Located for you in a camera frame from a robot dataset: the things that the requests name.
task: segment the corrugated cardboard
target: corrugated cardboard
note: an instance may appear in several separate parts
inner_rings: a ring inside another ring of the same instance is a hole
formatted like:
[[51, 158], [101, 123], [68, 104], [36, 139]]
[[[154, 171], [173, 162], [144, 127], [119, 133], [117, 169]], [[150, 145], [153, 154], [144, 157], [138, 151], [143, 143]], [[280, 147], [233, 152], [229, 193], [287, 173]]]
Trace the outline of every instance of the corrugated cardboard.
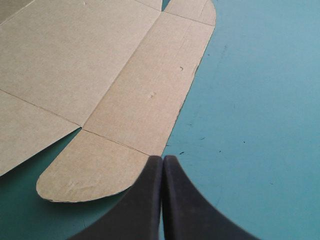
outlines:
[[162, 153], [215, 23], [211, 2], [186, 1], [203, 3], [192, 14], [183, 1], [171, 2], [174, 14], [161, 13], [83, 130], [40, 176], [42, 198], [82, 202], [118, 193], [148, 155]]
[[1, 90], [0, 103], [0, 176], [79, 127]]

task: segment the teal surface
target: teal surface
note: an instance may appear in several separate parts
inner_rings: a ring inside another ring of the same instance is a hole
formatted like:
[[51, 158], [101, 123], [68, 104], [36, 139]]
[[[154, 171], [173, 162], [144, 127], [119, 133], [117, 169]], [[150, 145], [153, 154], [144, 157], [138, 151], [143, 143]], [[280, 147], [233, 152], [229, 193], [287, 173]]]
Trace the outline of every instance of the teal surface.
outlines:
[[76, 204], [38, 196], [38, 177], [78, 131], [0, 177], [1, 240], [64, 240], [96, 221], [123, 195]]
[[320, 1], [215, 0], [164, 154], [266, 240], [320, 239]]
[[165, 8], [169, 2], [170, 2], [170, 0], [162, 0], [162, 11], [165, 10]]

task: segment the black object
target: black object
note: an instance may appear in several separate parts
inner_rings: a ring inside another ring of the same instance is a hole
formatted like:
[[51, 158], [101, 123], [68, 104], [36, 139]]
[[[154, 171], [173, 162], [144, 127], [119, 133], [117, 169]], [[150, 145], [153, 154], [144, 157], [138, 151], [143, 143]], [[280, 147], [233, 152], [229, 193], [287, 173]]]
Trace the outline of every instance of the black object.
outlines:
[[164, 158], [162, 207], [166, 240], [257, 240], [198, 192], [175, 156]]
[[158, 240], [163, 161], [149, 157], [119, 203], [71, 240]]
[[166, 240], [258, 240], [198, 192], [175, 156], [150, 156], [119, 203], [71, 240], [158, 240], [161, 200]]

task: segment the cardboard panel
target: cardboard panel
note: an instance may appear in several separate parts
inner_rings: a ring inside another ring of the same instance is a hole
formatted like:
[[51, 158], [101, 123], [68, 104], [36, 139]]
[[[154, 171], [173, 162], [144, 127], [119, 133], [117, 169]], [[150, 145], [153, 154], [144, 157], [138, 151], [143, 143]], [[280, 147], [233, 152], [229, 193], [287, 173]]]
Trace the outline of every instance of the cardboard panel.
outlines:
[[216, 11], [212, 0], [171, 0], [164, 11], [204, 24], [216, 25]]
[[32, 2], [33, 0], [0, 0], [0, 25]]
[[79, 126], [0, 90], [0, 176]]
[[163, 12], [84, 129], [161, 155], [212, 32]]
[[148, 156], [81, 130], [42, 173], [38, 194], [54, 202], [84, 202], [132, 185]]
[[82, 126], [159, 14], [135, 0], [36, 0], [0, 27], [0, 89]]

